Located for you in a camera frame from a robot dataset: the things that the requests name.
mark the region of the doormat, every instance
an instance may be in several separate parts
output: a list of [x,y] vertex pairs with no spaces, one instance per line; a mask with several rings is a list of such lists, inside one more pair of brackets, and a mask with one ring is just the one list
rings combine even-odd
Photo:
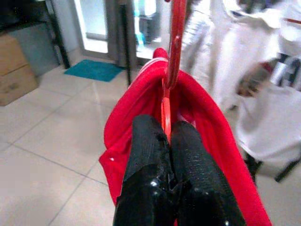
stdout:
[[78,64],[65,71],[65,74],[74,75],[87,79],[109,82],[123,70],[114,64],[82,60]]

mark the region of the cardboard box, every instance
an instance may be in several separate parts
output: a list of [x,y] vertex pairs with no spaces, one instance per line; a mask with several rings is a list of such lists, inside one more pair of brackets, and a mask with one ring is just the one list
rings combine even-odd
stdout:
[[37,88],[37,82],[29,65],[0,76],[0,105],[5,106]]
[[0,36],[0,76],[25,65],[27,61],[18,41],[9,35]]

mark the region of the red towel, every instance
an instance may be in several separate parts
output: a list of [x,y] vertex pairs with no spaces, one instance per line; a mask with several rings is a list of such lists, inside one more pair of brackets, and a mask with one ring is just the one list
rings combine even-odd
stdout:
[[[115,204],[130,154],[133,118],[148,114],[161,121],[162,78],[166,74],[167,54],[157,49],[154,56],[156,58],[141,69],[118,101],[104,129],[107,150],[99,161]],[[211,97],[190,75],[179,71],[176,87],[170,92],[170,105],[172,123],[178,120],[178,115],[193,121],[206,150],[227,178],[247,225],[270,226],[269,217],[236,147],[227,120]]]

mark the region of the teal doormat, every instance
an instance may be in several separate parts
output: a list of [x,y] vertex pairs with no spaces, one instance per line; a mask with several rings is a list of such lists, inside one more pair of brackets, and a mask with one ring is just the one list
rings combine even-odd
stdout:
[[99,81],[111,81],[122,70],[122,67],[117,67],[114,64],[82,60],[77,65],[74,65],[65,71],[65,74]]

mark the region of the white tile floor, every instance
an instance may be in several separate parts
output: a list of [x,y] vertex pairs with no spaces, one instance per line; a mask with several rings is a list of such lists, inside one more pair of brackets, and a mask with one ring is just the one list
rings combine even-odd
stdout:
[[[38,89],[1,108],[0,226],[112,225],[98,157],[126,75],[106,83],[63,72],[48,72]],[[282,184],[259,175],[258,188],[275,225],[301,225],[300,168]]]

